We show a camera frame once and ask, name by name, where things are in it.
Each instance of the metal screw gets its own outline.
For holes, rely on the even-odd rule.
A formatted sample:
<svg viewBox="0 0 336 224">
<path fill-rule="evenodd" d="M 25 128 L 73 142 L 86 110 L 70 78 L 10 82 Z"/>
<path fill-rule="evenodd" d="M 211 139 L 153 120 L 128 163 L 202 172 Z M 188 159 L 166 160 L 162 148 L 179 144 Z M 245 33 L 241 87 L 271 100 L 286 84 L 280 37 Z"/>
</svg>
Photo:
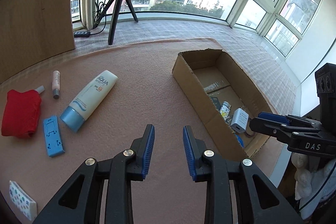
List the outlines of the metal screw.
<svg viewBox="0 0 336 224">
<path fill-rule="evenodd" d="M 85 161 L 86 165 L 93 165 L 95 163 L 95 159 L 89 158 Z"/>
<path fill-rule="evenodd" d="M 127 149 L 127 150 L 124 151 L 124 155 L 125 155 L 126 157 L 132 156 L 133 153 L 134 153 L 134 152 L 133 152 L 133 150 L 131 150 L 131 149 Z"/>
<path fill-rule="evenodd" d="M 204 151 L 204 155 L 206 155 L 207 157 L 212 157 L 215 153 L 211 150 L 206 150 Z"/>
<path fill-rule="evenodd" d="M 243 160 L 243 165 L 251 166 L 252 165 L 252 161 L 250 159 L 244 159 Z"/>
</svg>

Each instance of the cardboard box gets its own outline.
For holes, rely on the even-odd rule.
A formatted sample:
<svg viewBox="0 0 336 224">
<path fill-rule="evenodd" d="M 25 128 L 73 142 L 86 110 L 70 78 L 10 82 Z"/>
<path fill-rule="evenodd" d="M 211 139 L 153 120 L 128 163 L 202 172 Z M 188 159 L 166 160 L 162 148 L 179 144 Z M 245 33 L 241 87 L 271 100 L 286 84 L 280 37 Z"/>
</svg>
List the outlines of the cardboard box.
<svg viewBox="0 0 336 224">
<path fill-rule="evenodd" d="M 276 113 L 228 53 L 214 49 L 180 52 L 172 73 L 224 158 L 235 161 L 251 158 L 268 140 L 269 136 L 259 133 L 253 137 L 239 134 L 244 142 L 242 148 L 210 98 L 217 97 L 221 104 L 229 102 L 230 115 L 240 107 L 246 108 L 250 118 L 262 111 Z M 249 127 L 246 132 L 253 134 Z"/>
</svg>

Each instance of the wooden board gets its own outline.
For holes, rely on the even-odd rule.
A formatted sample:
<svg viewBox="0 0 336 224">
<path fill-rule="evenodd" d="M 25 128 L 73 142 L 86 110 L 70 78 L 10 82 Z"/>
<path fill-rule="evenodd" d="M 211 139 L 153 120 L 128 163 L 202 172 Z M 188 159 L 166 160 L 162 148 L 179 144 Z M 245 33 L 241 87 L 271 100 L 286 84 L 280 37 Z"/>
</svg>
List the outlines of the wooden board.
<svg viewBox="0 0 336 224">
<path fill-rule="evenodd" d="M 0 0 L 0 83 L 75 48 L 70 0 Z"/>
</svg>

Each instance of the red cloth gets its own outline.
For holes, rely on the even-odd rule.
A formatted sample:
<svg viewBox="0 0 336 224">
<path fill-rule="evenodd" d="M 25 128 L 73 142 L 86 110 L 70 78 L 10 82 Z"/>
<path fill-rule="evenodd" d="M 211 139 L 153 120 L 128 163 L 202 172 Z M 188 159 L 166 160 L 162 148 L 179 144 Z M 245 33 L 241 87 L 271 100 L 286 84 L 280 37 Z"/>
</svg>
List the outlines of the red cloth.
<svg viewBox="0 0 336 224">
<path fill-rule="evenodd" d="M 37 128 L 40 117 L 41 97 L 35 90 L 7 93 L 7 103 L 3 113 L 1 135 L 29 138 Z"/>
</svg>

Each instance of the black wire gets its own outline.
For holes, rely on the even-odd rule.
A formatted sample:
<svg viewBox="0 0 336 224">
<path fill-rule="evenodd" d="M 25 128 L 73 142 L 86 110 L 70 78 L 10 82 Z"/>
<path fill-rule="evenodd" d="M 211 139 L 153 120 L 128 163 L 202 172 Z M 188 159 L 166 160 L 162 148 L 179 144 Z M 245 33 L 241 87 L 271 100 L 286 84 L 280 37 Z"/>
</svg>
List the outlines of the black wire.
<svg viewBox="0 0 336 224">
<path fill-rule="evenodd" d="M 103 12 L 105 6 L 106 6 L 106 0 L 104 0 L 104 2 L 99 2 L 99 4 L 97 4 L 97 2 L 95 2 L 95 5 L 96 5 L 96 11 L 93 12 L 93 14 L 96 14 L 95 18 L 93 19 L 93 22 L 95 24 L 99 24 L 101 22 L 101 13 Z M 92 33 L 90 35 L 96 35 L 96 34 L 100 34 L 106 27 L 106 17 L 107 17 L 107 14 L 105 13 L 105 24 L 104 24 L 104 27 L 102 30 L 100 30 L 98 33 Z"/>
<path fill-rule="evenodd" d="M 322 184 L 321 188 L 316 192 L 316 194 L 315 194 L 310 200 L 308 200 L 308 202 L 307 202 L 305 205 L 303 205 L 303 206 L 299 209 L 299 211 L 301 211 L 304 207 L 306 207 L 306 206 L 307 206 L 307 205 L 308 205 L 314 198 L 316 198 L 316 196 L 319 194 L 319 192 L 321 192 L 321 190 L 323 189 L 323 187 L 325 186 L 325 184 L 328 182 L 329 178 L 331 177 L 332 173 L 334 172 L 335 167 L 336 167 L 336 161 L 335 161 L 335 163 L 334 163 L 334 167 L 333 167 L 332 170 L 330 171 L 330 173 L 329 173 L 327 179 L 326 179 L 325 182 Z"/>
</svg>

